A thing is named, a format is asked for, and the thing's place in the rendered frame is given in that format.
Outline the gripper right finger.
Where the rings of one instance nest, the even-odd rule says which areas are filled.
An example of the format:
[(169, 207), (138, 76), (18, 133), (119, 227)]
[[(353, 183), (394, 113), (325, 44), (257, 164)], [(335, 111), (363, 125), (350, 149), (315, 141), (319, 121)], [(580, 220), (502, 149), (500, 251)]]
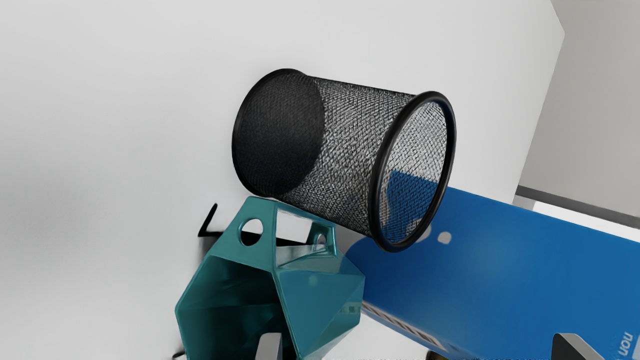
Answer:
[(556, 333), (551, 345), (551, 360), (605, 360), (576, 333)]

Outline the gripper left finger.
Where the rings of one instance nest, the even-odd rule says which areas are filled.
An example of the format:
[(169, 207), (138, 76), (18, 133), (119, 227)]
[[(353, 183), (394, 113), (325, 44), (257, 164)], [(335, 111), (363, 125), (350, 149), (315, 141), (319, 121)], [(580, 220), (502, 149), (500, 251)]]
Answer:
[(261, 335), (256, 351), (256, 360), (283, 360), (282, 333)]

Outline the teal faceted mug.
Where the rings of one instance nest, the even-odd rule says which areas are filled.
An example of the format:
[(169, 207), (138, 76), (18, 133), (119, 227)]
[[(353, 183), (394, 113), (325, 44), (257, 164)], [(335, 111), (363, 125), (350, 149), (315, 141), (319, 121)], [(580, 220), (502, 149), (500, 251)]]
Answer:
[(174, 308), (186, 360), (254, 360), (267, 333), (283, 360), (322, 360), (359, 324), (364, 287), (333, 223), (249, 196)]

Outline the blue carton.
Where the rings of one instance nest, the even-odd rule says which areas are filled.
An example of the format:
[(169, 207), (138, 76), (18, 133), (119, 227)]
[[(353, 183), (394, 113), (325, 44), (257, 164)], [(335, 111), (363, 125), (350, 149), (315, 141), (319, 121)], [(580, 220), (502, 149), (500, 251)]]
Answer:
[(640, 242), (454, 187), (427, 234), (350, 246), (374, 321), (451, 360), (551, 360), (564, 333), (640, 360)]

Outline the black mesh pen holder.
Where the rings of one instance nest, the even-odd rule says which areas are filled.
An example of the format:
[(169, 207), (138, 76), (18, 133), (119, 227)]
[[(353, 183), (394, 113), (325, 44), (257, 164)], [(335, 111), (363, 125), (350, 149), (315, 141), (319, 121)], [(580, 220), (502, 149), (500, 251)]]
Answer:
[(418, 95), (272, 71), (243, 99), (231, 135), (238, 180), (374, 240), (389, 253), (429, 228), (450, 182), (457, 121)]

